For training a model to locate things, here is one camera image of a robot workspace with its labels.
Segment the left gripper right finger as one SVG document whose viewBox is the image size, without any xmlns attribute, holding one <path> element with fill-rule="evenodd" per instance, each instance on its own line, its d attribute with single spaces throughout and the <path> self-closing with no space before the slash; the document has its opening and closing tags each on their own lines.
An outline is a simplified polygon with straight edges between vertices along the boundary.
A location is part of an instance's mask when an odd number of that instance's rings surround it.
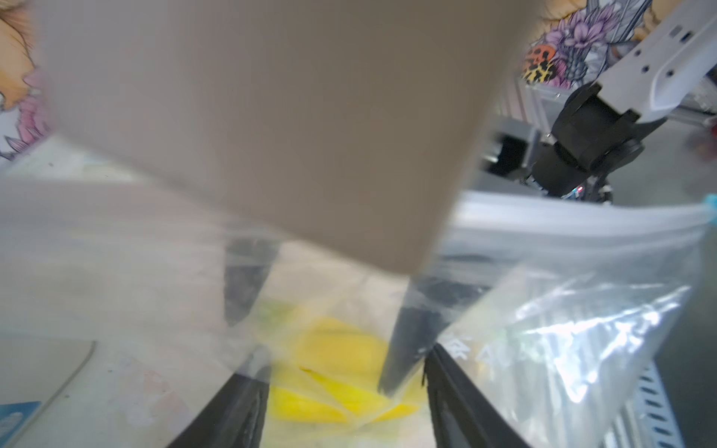
<svg viewBox="0 0 717 448">
<path fill-rule="evenodd" d="M 528 447 L 442 345 L 429 352 L 423 380 L 438 448 Z"/>
</svg>

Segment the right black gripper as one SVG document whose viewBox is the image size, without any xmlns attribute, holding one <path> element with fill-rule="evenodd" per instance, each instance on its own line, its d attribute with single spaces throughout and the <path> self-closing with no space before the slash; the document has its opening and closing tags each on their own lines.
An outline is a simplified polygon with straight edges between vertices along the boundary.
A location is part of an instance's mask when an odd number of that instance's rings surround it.
<svg viewBox="0 0 717 448">
<path fill-rule="evenodd" d="M 37 1 L 52 124 L 396 274 L 425 264 L 536 1 Z"/>
</svg>

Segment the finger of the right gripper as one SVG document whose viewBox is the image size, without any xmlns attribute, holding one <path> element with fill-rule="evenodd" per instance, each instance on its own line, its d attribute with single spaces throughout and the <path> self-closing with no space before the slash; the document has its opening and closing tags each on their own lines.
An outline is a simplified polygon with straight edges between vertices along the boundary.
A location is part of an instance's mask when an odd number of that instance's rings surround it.
<svg viewBox="0 0 717 448">
<path fill-rule="evenodd" d="M 411 278 L 393 328 L 378 391 L 395 394 L 439 336 L 486 293 L 486 286 L 435 276 Z"/>
<path fill-rule="evenodd" d="M 225 250 L 224 318 L 230 327 L 251 312 L 272 270 L 280 244 L 267 239 L 236 239 Z"/>
</svg>

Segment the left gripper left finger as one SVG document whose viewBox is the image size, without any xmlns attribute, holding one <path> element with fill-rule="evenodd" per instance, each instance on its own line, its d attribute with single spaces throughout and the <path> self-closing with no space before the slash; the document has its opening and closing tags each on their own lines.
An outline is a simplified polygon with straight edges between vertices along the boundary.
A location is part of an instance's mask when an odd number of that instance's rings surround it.
<svg viewBox="0 0 717 448">
<path fill-rule="evenodd" d="M 271 375 L 271 354 L 260 346 L 168 447 L 260 446 Z"/>
</svg>

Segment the clear zip-top bag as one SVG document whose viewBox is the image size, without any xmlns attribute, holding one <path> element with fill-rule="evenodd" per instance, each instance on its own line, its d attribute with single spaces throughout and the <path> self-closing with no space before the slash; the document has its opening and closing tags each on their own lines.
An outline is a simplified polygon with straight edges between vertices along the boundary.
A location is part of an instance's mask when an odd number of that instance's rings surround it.
<svg viewBox="0 0 717 448">
<path fill-rule="evenodd" d="M 428 262 L 394 274 L 147 182 L 8 178 L 1 337 L 95 343 L 13 446 L 168 447 L 258 347 L 273 373 L 284 338 L 324 317 L 389 345 L 409 281 L 435 276 L 487 287 L 435 345 L 528 447 L 596 447 L 698 284 L 714 217 L 466 192 Z M 255 238 L 280 248 L 230 327 L 226 246 Z M 435 446 L 426 358 L 401 385 L 420 373 L 416 413 L 319 425 L 267 407 L 258 447 Z"/>
</svg>

